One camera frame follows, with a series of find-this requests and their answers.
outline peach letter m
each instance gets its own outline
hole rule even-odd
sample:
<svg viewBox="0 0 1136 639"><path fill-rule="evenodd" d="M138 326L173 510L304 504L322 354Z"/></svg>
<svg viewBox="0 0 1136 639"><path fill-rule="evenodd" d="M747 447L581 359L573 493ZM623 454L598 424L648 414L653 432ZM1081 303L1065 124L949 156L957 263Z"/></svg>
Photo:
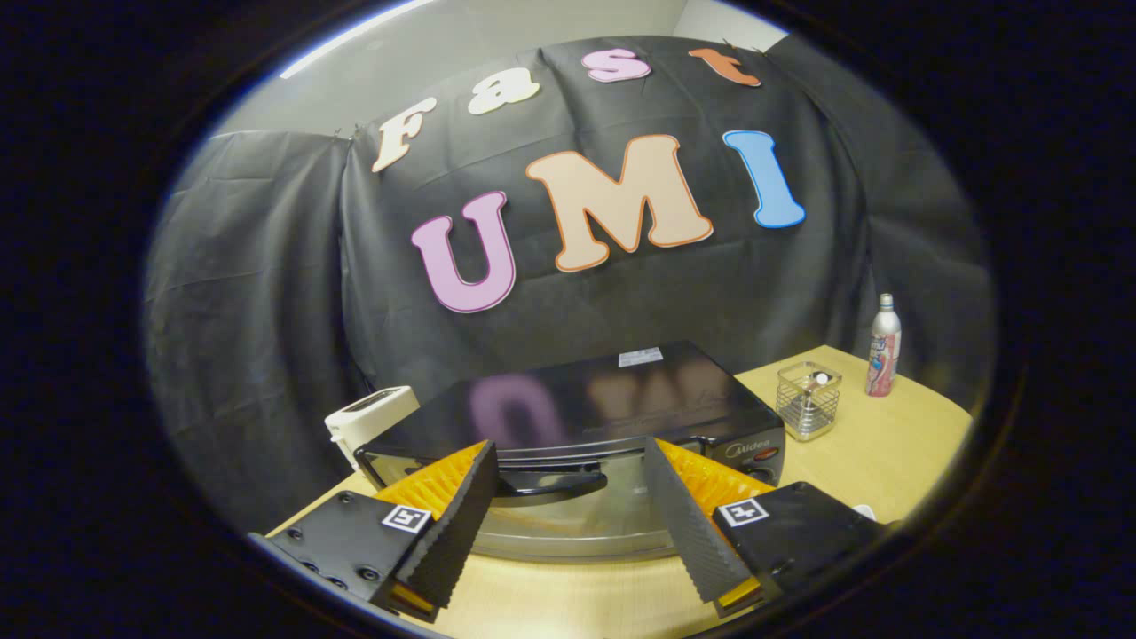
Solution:
<svg viewBox="0 0 1136 639"><path fill-rule="evenodd" d="M552 200L563 242L556 259L560 271L583 271L608 259L611 251L592 235L588 216L627 252L638 249L644 205L652 217L648 241L657 247L688 244L713 233L686 186L678 140L670 135L629 141L618 182L576 151L545 156L529 164L525 175L543 182Z"/></svg>

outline pink letter u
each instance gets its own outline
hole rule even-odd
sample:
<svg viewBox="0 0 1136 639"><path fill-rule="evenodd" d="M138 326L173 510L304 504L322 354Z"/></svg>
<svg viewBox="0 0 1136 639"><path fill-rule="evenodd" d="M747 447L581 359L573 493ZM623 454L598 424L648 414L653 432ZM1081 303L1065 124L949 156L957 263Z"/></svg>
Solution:
<svg viewBox="0 0 1136 639"><path fill-rule="evenodd" d="M423 254L426 276L434 289L434 296L450 310L485 310L501 304L512 290L517 267L512 262L509 238L504 234L504 223L501 222L504 202L503 191L490 191L469 200L461 209L461 215L477 225L490 265L485 279L475 284L466 282L458 274L449 240L450 229L453 227L450 216L429 219L410 235L410 242Z"/></svg>

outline black toaster oven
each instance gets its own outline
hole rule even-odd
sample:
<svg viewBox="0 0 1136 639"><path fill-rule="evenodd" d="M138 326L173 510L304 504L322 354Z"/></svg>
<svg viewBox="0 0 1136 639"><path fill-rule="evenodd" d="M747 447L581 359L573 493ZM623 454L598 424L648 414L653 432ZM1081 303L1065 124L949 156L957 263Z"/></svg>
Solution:
<svg viewBox="0 0 1136 639"><path fill-rule="evenodd" d="M544 562L674 553L643 478L658 437L776 486L782 418L687 341L453 384L356 449L376 488L492 439L475 553Z"/></svg>

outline spray can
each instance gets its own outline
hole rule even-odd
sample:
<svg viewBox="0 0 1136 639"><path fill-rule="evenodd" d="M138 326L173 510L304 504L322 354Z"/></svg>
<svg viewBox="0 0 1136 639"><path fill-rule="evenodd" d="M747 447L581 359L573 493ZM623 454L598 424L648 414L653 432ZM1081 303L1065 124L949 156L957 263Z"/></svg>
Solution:
<svg viewBox="0 0 1136 639"><path fill-rule="evenodd" d="M868 388L871 397L892 392L895 367L900 363L900 316L891 293L879 296L879 313L871 321L871 347L868 351Z"/></svg>

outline black cloth backdrop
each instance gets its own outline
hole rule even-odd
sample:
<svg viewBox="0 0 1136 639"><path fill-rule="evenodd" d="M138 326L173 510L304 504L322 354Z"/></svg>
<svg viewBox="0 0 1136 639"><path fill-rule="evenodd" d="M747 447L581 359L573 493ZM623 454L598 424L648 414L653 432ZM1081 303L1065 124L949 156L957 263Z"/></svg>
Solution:
<svg viewBox="0 0 1136 639"><path fill-rule="evenodd" d="M760 88L687 55L737 58ZM652 67L604 84L580 58L625 48ZM528 100L466 107L487 75L524 66ZM930 142L887 100L799 36L766 55L724 44L610 38L543 47L448 78L410 151L383 172L376 119L351 140L245 132L207 140L156 231L148 357L166 429L207 496L240 530L267 531L349 471L323 418L368 389L428 401L474 376L690 339L730 372L820 345L867 357L878 294L903 321L900 372L975 412L995 357L994 289L971 204ZM753 221L757 197L721 136L768 133L807 218ZM543 184L525 167L575 150L615 179L633 138L675 136L713 235L677 248L611 247L562 273ZM434 298L410 235L449 215L459 272L486 272L461 207L508 196L510 294L459 314ZM847 380L845 392L862 392Z"/></svg>

